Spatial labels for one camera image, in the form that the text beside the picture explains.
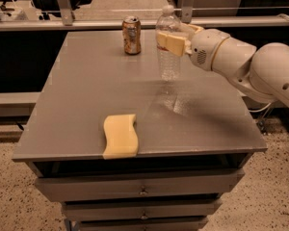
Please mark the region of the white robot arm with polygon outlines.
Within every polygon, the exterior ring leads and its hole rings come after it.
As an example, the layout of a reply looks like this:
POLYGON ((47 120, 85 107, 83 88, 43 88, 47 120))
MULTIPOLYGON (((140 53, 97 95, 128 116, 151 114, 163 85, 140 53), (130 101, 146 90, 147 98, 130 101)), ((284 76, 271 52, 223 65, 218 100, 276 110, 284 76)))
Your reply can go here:
POLYGON ((156 31, 157 45, 193 65, 223 76, 230 85, 259 103, 279 101, 289 108, 289 46, 261 48, 217 29, 181 23, 156 31))

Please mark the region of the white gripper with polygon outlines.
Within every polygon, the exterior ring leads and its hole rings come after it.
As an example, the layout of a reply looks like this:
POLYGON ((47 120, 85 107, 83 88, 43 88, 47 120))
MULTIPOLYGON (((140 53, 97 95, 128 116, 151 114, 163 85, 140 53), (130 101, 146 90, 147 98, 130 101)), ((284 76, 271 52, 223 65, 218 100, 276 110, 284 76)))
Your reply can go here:
POLYGON ((205 71, 211 71, 218 48, 230 38, 230 34, 217 29, 203 30, 201 26, 186 23, 180 24, 180 30, 182 33, 158 31, 156 33, 157 44, 178 57, 190 54, 192 47, 190 55, 192 64, 205 71))

